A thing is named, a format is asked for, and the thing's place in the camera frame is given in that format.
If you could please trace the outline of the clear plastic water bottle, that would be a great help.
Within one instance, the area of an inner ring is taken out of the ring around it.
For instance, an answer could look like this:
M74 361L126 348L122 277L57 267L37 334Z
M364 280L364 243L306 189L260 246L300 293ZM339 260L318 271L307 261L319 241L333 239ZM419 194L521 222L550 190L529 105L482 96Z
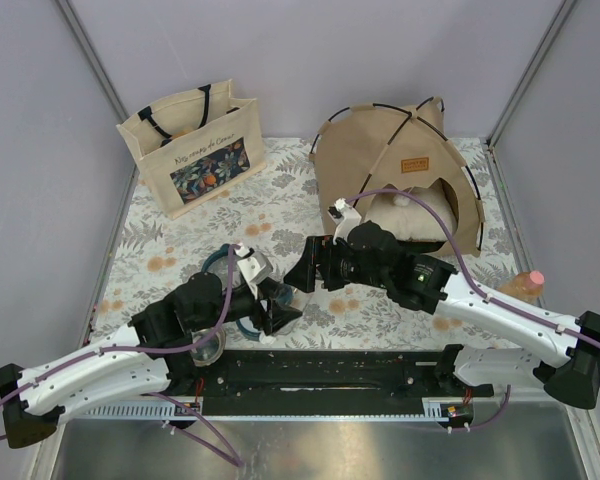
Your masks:
M262 331L259 334L259 342L271 345L279 337L289 335L302 317L312 296L312 293L304 293L295 287L284 285L276 293L273 301L265 303L271 332Z

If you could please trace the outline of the cream fluffy pillow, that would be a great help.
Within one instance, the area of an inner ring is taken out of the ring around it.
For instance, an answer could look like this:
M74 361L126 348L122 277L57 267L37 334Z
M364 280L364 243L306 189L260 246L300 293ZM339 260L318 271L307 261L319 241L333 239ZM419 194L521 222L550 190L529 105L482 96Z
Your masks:
M410 187L406 192L434 210L450 233L455 232L457 220L439 182L427 188ZM424 207L412 199L407 207L396 206L393 201L395 195L397 194L375 195L364 220L376 223L400 241L445 242L447 240L437 220Z

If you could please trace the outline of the beige fabric pet tent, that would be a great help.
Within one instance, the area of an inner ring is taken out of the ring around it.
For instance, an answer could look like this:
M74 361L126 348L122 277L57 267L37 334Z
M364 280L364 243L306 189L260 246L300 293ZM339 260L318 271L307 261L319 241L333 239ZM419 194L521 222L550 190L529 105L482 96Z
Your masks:
M465 159L444 134L443 121L440 97L417 106L357 105L330 117L309 153L325 231L334 232L327 210L339 198L440 180L458 221L454 240L463 254L479 256L484 233L480 192Z

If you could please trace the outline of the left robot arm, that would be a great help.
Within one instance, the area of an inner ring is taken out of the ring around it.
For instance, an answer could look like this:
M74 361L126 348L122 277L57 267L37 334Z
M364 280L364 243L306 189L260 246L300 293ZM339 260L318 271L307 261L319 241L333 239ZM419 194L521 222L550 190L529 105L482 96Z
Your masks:
M224 289L210 272L196 273L105 338L45 364L0 368L6 441L19 449L97 406L146 393L185 395L196 386L195 354L224 324L249 319L273 335L300 318L278 298L280 283Z

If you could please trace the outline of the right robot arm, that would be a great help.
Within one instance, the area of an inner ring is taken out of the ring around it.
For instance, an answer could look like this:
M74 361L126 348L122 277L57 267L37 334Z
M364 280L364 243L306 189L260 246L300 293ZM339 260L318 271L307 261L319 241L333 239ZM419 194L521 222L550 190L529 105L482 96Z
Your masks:
M600 315L578 317L541 309L481 287L447 262L412 251L373 222L347 238L307 238L286 284L304 293L318 282L335 291L349 284L381 288L399 306L472 323L513 342L509 349L451 345L435 383L455 396L468 386L538 388L572 407L593 409L600 390Z

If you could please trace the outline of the teal pet bowl stand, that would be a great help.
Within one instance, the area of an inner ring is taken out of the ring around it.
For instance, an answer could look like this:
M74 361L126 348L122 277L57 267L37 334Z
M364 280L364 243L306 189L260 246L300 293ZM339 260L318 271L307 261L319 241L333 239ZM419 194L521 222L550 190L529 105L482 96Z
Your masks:
M202 272L218 274L225 287L232 287L230 306L225 318L225 323L235 323L236 328L238 329L237 321L243 317L248 317L255 312L258 299L254 298L249 287L242 278L237 265L237 256L233 254L232 261L229 261L229 255L232 251L233 249L229 244L223 244L204 261Z

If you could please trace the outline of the black tent pole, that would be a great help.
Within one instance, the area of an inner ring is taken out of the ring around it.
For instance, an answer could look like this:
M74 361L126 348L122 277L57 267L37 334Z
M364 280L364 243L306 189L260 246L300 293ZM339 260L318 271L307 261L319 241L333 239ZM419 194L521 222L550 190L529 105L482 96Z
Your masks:
M444 132L444 101L347 107L321 126L309 158L327 233L328 209L352 199L365 219L411 242L434 242L449 255L479 256L485 216L473 173Z

